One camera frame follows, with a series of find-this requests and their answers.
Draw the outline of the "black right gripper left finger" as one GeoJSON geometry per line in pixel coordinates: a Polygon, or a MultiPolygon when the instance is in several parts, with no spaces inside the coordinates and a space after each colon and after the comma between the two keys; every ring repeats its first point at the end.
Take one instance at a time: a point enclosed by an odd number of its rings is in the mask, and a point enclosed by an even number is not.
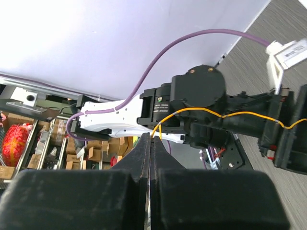
{"type": "Polygon", "coordinates": [[[108,170],[24,170],[0,199],[3,230],[144,230],[151,139],[108,170]]]}

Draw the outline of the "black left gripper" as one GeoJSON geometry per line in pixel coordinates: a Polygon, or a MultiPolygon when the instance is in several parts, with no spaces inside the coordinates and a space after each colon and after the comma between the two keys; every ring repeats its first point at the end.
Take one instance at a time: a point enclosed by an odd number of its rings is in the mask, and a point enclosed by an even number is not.
{"type": "Polygon", "coordinates": [[[259,138],[262,157],[273,158],[274,166],[293,173],[307,173],[307,86],[300,88],[294,106],[294,92],[280,89],[273,95],[266,116],[264,131],[259,138]],[[288,129],[282,128],[282,122],[288,129]]]}

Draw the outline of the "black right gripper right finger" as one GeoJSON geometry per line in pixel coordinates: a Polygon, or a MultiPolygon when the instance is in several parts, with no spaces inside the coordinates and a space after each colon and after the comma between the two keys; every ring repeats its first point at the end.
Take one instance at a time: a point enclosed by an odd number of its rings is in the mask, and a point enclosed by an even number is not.
{"type": "Polygon", "coordinates": [[[269,176],[254,170],[186,169],[152,140],[153,230],[288,230],[269,176]]]}

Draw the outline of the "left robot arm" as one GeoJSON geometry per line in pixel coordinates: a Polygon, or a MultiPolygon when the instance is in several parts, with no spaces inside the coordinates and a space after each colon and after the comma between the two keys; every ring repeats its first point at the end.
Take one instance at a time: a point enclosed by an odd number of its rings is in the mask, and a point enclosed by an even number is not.
{"type": "Polygon", "coordinates": [[[100,103],[80,96],[71,135],[109,140],[151,133],[177,144],[204,149],[201,159],[220,170],[251,168],[237,136],[258,140],[262,157],[276,168],[307,172],[307,87],[228,95],[223,74],[193,67],[170,83],[147,89],[128,103],[100,103]]]}

